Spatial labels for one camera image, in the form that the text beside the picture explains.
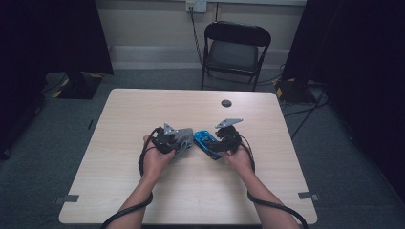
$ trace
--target hand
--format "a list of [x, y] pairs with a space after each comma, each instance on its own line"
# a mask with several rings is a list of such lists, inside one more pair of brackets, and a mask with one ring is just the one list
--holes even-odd
[[249, 152], [242, 145], [238, 147], [233, 155], [228, 152], [220, 152], [220, 155], [232, 165], [239, 175], [253, 172]]
[[[148, 137], [149, 135], [144, 136], [143, 142], [146, 142]], [[170, 160], [175, 156], [175, 150], [164, 155], [156, 148], [152, 141], [149, 141], [146, 149], [150, 150], [148, 150], [143, 159], [143, 176], [158, 179], [161, 172], [163, 172]]]

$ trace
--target forearm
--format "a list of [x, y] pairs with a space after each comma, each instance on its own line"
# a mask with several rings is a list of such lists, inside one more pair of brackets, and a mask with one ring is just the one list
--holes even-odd
[[[119, 211], [132, 207], [134, 205], [140, 204], [147, 200], [152, 193], [152, 189], [157, 183], [157, 178], [152, 177], [142, 177], [139, 181], [138, 186], [132, 192], [132, 194], [125, 200]], [[139, 209], [135, 212], [122, 216], [108, 226], [109, 229], [113, 228], [141, 228], [143, 216], [145, 213], [145, 208]]]
[[[253, 172], [239, 173], [247, 191], [255, 198], [283, 204]], [[283, 210], [254, 204], [263, 228], [299, 228], [294, 217]]]

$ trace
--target gray carpet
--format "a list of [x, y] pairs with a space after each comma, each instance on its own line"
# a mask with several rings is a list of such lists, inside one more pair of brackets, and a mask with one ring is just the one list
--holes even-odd
[[[279, 73], [263, 70], [260, 81]], [[48, 75], [47, 87], [57, 84], [61, 77], [63, 73]], [[103, 79], [93, 100], [55, 99], [53, 93], [57, 88], [45, 93], [40, 114], [11, 147], [11, 158], [0, 161], [0, 228], [98, 228], [61, 224], [58, 215], [62, 206], [54, 201], [69, 192], [109, 92], [114, 88], [198, 90], [200, 77], [201, 70], [193, 69], [116, 70], [115, 76]], [[251, 87], [219, 80], [206, 84], [233, 91], [250, 91]], [[274, 92], [274, 89], [264, 85], [257, 91]], [[321, 91], [319, 87], [313, 88], [316, 96]], [[310, 108], [284, 103], [281, 107], [285, 115]], [[286, 117], [291, 134], [306, 115]], [[89, 130], [91, 120], [94, 122]], [[309, 190], [320, 198], [314, 202], [318, 221], [309, 228], [405, 228], [403, 204], [350, 137], [345, 121], [331, 105], [326, 105], [310, 115], [293, 139]]]

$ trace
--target chair seat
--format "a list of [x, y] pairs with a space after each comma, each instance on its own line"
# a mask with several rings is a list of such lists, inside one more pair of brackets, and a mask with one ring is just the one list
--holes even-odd
[[256, 46], [213, 41], [206, 65], [208, 68], [225, 68], [255, 73], [258, 69]]

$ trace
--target baseboard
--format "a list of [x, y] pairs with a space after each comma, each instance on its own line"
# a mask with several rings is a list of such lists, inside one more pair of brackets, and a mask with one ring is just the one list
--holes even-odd
[[[195, 47], [111, 46], [113, 69], [199, 69]], [[286, 63], [289, 50], [269, 50], [263, 69], [279, 69]]]

